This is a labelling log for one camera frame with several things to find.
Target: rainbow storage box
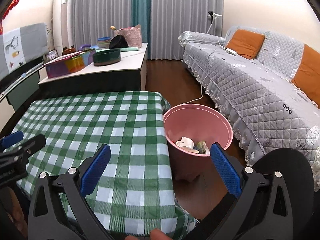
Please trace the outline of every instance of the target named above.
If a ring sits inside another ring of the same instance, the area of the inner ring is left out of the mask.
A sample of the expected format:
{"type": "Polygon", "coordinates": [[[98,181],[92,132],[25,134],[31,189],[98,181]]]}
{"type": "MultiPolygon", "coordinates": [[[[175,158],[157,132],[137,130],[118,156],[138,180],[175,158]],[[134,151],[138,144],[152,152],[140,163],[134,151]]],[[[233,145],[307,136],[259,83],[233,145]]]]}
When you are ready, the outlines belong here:
{"type": "Polygon", "coordinates": [[[94,49],[86,52],[77,51],[44,64],[48,78],[59,77],[84,69],[93,62],[92,55],[94,53],[94,49]]]}

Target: brown floor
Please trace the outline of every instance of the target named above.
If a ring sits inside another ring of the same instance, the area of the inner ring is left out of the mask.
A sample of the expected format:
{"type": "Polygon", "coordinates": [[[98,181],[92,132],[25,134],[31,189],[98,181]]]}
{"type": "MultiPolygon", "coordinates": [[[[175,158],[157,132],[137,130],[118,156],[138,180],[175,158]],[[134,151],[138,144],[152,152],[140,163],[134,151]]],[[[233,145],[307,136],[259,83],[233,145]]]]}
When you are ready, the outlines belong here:
{"type": "MultiPolygon", "coordinates": [[[[184,63],[177,60],[148,60],[146,90],[160,92],[171,106],[201,97],[199,83],[184,63]]],[[[195,103],[214,108],[208,95],[195,103]]],[[[238,140],[233,138],[227,152],[245,165],[244,151],[239,148],[238,140]]],[[[191,183],[174,180],[173,189],[179,204],[197,219],[203,219],[227,192],[213,164],[191,183]]]]}

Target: dark green round container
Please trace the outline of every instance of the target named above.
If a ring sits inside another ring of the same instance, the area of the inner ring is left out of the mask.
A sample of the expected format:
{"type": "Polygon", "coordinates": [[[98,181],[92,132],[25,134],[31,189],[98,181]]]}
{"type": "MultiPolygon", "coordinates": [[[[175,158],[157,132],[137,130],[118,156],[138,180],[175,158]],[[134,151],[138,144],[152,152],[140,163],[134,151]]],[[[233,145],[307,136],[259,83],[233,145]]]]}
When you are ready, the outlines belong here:
{"type": "Polygon", "coordinates": [[[95,66],[106,66],[121,60],[120,49],[108,49],[96,52],[92,55],[95,66]]]}

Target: sofa armrest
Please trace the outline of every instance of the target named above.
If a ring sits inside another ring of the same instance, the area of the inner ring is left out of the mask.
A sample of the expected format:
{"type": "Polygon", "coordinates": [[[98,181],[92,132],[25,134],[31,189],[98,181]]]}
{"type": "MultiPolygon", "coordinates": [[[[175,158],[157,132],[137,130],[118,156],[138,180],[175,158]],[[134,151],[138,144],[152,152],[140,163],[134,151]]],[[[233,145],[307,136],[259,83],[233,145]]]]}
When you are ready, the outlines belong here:
{"type": "Polygon", "coordinates": [[[220,43],[223,46],[225,38],[205,33],[183,32],[180,34],[178,41],[182,47],[184,47],[188,42],[213,45],[219,45],[220,43]]]}

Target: white wall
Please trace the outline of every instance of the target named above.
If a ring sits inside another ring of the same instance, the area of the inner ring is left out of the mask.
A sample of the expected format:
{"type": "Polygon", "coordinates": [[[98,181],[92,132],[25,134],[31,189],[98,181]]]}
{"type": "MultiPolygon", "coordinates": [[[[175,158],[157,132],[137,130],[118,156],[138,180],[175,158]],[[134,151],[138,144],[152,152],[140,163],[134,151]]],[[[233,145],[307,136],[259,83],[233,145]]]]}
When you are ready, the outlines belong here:
{"type": "Polygon", "coordinates": [[[224,0],[223,36],[233,25],[276,31],[320,51],[320,22],[307,0],[224,0]]]}
{"type": "MultiPolygon", "coordinates": [[[[49,29],[52,29],[52,6],[53,0],[20,0],[7,17],[2,21],[3,32],[9,32],[13,29],[35,23],[46,23],[49,29]]],[[[48,36],[48,42],[53,46],[52,34],[48,36]]],[[[40,73],[43,79],[46,76],[45,69],[40,73]]],[[[7,100],[0,103],[0,131],[7,121],[13,115],[14,110],[7,100]]]]}

